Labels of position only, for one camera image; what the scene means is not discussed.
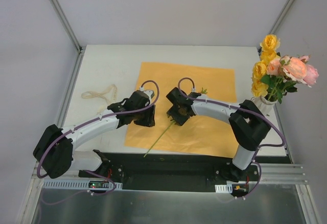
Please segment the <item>small white rose stem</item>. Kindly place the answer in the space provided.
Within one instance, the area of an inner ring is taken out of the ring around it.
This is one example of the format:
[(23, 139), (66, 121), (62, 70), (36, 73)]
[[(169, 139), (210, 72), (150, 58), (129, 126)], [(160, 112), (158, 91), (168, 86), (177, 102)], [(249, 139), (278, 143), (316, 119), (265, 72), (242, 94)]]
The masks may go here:
[(151, 145), (151, 147), (148, 149), (148, 151), (144, 154), (144, 158), (149, 154), (149, 152), (152, 150), (152, 148), (157, 144), (157, 142), (162, 138), (162, 136), (170, 129), (171, 126), (176, 125), (176, 121), (174, 119), (171, 119), (170, 124), (167, 126), (167, 128), (160, 134), (160, 136), (156, 139), (156, 141)]

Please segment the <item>orange wrapping paper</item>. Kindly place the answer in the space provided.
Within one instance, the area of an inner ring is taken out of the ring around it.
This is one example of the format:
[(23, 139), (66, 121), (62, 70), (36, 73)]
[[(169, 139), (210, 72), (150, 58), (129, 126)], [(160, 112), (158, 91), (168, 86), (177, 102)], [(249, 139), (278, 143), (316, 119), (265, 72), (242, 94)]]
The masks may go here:
[(211, 99), (235, 103), (234, 70), (143, 62), (136, 85), (140, 86), (146, 80), (154, 80), (160, 91), (155, 126), (129, 125), (125, 146), (226, 158), (234, 156), (238, 143), (229, 124), (207, 116), (189, 117), (189, 108), (166, 98), (177, 86), (189, 94), (194, 85), (197, 92), (206, 90)]

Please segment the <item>cream ribbon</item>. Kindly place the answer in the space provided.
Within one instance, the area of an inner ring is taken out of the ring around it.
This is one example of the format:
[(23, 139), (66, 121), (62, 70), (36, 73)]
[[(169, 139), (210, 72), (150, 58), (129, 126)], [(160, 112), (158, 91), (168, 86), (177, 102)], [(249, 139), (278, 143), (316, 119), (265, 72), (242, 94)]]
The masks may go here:
[(107, 86), (103, 91), (96, 92), (96, 91), (86, 91), (81, 94), (82, 99), (102, 99), (104, 100), (104, 104), (102, 104), (98, 110), (97, 114), (101, 114), (104, 110), (107, 109), (109, 105), (116, 102), (118, 94), (118, 88), (115, 84), (111, 84)]

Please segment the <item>yellow rose stem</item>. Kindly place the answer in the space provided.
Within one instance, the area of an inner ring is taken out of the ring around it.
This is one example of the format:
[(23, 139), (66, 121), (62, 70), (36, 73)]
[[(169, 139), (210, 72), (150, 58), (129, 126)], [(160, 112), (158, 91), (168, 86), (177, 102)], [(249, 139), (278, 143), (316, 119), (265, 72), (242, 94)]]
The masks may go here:
[(260, 43), (260, 61), (252, 69), (251, 92), (254, 97), (266, 96), (268, 94), (268, 85), (263, 83), (261, 79), (267, 74), (269, 63), (277, 57), (276, 50), (279, 46), (280, 39), (273, 34), (266, 35)]

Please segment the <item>large pink rose stem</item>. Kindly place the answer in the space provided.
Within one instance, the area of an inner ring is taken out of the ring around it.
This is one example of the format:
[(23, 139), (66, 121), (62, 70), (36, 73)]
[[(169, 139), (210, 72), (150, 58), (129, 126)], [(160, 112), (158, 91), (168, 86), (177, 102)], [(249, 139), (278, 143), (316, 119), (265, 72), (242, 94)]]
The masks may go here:
[(319, 77), (318, 70), (308, 63), (307, 70), (308, 74), (305, 77), (305, 85), (308, 87), (312, 87), (316, 83), (317, 78)]

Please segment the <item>peach rose stem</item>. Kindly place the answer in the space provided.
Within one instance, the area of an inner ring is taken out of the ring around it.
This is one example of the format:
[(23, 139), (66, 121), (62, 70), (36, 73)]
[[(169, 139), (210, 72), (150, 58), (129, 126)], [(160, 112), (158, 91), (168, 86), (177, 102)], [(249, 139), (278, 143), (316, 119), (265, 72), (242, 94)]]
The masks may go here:
[(265, 73), (259, 79), (263, 96), (269, 102), (282, 102), (288, 93), (297, 92), (297, 84), (306, 84), (309, 56), (292, 57), (277, 56), (265, 68)]

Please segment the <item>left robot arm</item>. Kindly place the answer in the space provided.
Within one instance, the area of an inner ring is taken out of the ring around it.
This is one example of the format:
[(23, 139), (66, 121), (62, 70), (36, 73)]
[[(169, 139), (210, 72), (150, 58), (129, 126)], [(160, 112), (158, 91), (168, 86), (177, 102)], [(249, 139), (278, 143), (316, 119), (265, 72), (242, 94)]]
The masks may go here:
[(33, 151), (34, 158), (50, 178), (58, 178), (69, 170), (77, 170), (80, 177), (109, 178), (111, 164), (104, 153), (97, 149), (79, 151), (78, 148), (103, 133), (130, 123), (153, 127), (153, 97), (153, 90), (136, 90), (129, 98), (109, 105), (89, 121), (64, 128), (55, 124), (48, 126)]

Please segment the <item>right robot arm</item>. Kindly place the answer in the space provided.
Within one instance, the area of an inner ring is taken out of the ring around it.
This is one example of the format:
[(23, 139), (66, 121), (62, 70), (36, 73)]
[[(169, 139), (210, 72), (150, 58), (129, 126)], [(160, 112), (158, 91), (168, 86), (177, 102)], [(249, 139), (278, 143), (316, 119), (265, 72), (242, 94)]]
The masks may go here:
[(173, 88), (166, 98), (172, 103), (167, 111), (177, 125), (183, 126), (193, 116), (205, 116), (222, 121), (231, 126), (238, 148), (232, 162), (220, 170), (221, 177), (227, 181), (238, 182), (248, 174), (256, 151), (271, 129), (263, 119), (263, 114), (256, 105), (245, 100), (235, 108), (208, 98), (205, 94), (191, 92), (186, 95), (177, 87)]

